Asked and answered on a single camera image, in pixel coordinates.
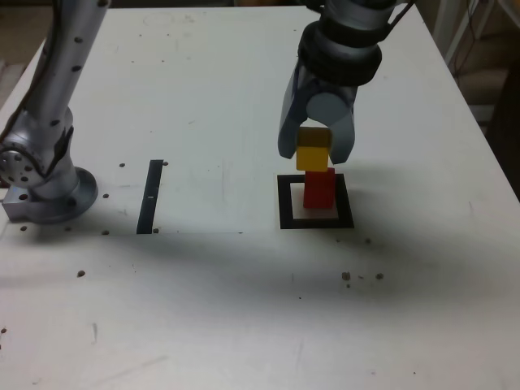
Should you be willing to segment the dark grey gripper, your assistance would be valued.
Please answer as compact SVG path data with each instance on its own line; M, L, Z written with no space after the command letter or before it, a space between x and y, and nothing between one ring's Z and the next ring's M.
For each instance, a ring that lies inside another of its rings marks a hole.
M287 159L293 157L298 129L309 117L331 132L331 162L345 163L355 142L353 107L350 104L355 103L357 92L357 87L319 79L298 60L284 95L278 135L279 155Z

